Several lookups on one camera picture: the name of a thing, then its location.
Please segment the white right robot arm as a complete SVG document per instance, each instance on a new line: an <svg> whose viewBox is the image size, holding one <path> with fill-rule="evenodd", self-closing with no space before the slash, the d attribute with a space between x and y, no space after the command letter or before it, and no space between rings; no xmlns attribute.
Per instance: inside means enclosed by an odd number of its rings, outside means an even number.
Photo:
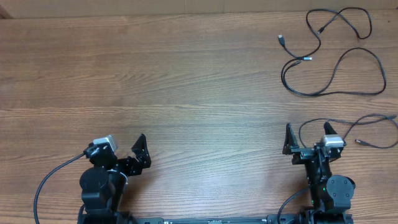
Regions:
<svg viewBox="0 0 398 224"><path fill-rule="evenodd" d="M353 223L346 211L351 208L355 182L343 175L333 175L330 162L341 157L346 146L331 125L324 124L325 135L313 147L300 147L290 123L286 125L282 153L292 156L292 164L305 166L308 187L289 197L279 208L278 223ZM293 218L282 216L284 207L295 197L309 192L310 207L303 207Z"/></svg>

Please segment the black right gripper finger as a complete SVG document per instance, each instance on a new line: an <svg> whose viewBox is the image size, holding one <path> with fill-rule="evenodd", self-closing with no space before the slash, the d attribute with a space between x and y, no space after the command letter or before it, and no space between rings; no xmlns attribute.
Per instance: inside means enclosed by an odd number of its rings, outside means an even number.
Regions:
<svg viewBox="0 0 398 224"><path fill-rule="evenodd" d="M292 125L290 123L287 123L285 127L285 141L282 153L284 155L290 155L290 154L296 154L298 152L299 152L299 144L292 129Z"/></svg>
<svg viewBox="0 0 398 224"><path fill-rule="evenodd" d="M336 135L337 132L333 129L332 125L327 121L324 123L323 128L326 135Z"/></svg>

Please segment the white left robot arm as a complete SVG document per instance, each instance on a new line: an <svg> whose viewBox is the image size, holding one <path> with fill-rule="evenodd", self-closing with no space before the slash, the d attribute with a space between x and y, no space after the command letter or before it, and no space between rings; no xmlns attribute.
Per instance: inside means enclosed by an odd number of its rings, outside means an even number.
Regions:
<svg viewBox="0 0 398 224"><path fill-rule="evenodd" d="M120 212L119 206L130 176L140 175L151 166L147 140L141 134L131 151L134 157L119 159L118 148L112 135L93 140L83 151L93 164L80 177L83 205L78 223L133 224L136 219L129 212Z"/></svg>

